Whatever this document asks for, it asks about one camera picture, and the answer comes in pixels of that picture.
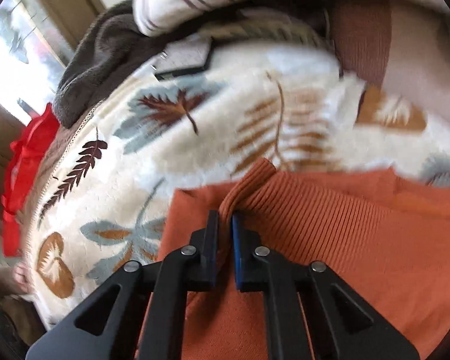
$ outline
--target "brown garment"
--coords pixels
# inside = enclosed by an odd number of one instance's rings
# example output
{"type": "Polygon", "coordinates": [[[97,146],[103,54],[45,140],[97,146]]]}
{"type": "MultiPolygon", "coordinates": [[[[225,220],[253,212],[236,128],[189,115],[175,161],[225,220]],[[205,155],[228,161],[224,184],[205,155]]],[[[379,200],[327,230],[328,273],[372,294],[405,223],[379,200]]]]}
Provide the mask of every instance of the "brown garment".
{"type": "Polygon", "coordinates": [[[175,193],[159,258],[219,208],[217,288],[189,294],[183,359],[263,360],[263,302],[235,290],[227,223],[234,210],[293,262],[325,261],[425,359],[450,329],[450,189],[392,170],[288,173],[262,159],[234,184],[175,193]]]}

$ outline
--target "metal screw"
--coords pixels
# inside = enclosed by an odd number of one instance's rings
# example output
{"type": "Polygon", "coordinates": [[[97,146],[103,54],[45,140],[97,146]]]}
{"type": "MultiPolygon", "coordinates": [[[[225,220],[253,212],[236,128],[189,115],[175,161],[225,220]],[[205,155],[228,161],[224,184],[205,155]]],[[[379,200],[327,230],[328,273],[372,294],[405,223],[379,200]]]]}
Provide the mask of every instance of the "metal screw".
{"type": "Polygon", "coordinates": [[[138,261],[129,261],[123,266],[125,272],[135,272],[140,268],[140,263],[138,261]]]}
{"type": "Polygon", "coordinates": [[[270,254],[270,249],[268,249],[266,246],[258,246],[255,248],[255,254],[260,257],[265,257],[270,254]]]}
{"type": "Polygon", "coordinates": [[[197,252],[197,248],[193,245],[186,245],[181,250],[184,256],[193,256],[197,252]]]}
{"type": "Polygon", "coordinates": [[[312,269],[315,272],[321,273],[321,272],[324,272],[325,269],[327,269],[327,265],[321,261],[314,261],[314,262],[312,262],[312,269]]]}

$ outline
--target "triangular cutout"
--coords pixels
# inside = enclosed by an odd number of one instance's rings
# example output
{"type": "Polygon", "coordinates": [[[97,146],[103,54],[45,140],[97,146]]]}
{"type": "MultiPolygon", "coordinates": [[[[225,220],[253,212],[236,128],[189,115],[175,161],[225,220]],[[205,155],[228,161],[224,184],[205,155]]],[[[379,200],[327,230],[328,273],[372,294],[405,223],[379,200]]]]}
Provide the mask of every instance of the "triangular cutout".
{"type": "Polygon", "coordinates": [[[373,325],[372,318],[353,302],[353,300],[338,286],[331,287],[331,296],[337,306],[343,326],[349,334],[356,334],[373,325]]]}
{"type": "Polygon", "coordinates": [[[119,292],[120,286],[111,286],[101,298],[77,318],[75,327],[93,335],[101,335],[119,292]]]}

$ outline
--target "red cloth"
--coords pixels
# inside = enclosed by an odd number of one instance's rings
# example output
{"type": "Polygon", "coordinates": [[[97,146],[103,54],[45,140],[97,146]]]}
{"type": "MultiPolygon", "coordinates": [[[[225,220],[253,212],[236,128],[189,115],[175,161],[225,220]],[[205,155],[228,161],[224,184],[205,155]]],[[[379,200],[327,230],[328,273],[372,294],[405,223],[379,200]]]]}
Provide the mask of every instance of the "red cloth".
{"type": "Polygon", "coordinates": [[[2,247],[5,257],[20,256],[20,228],[15,214],[22,208],[45,152],[55,138],[60,123],[46,106],[43,115],[33,118],[22,136],[11,143],[13,157],[5,171],[2,195],[2,247]]]}

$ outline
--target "orange sweater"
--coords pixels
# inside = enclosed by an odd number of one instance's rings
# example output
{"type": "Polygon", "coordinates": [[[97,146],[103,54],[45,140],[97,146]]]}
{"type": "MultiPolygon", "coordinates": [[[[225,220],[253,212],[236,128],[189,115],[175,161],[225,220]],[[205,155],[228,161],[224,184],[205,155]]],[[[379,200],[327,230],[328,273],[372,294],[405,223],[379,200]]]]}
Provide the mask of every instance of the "orange sweater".
{"type": "Polygon", "coordinates": [[[188,296],[183,359],[267,358],[260,293],[235,290],[233,210],[293,262],[325,261],[425,359],[450,329],[450,189],[362,174],[277,171],[259,160],[236,184],[178,190],[159,258],[188,243],[219,209],[219,271],[211,293],[188,296]]]}

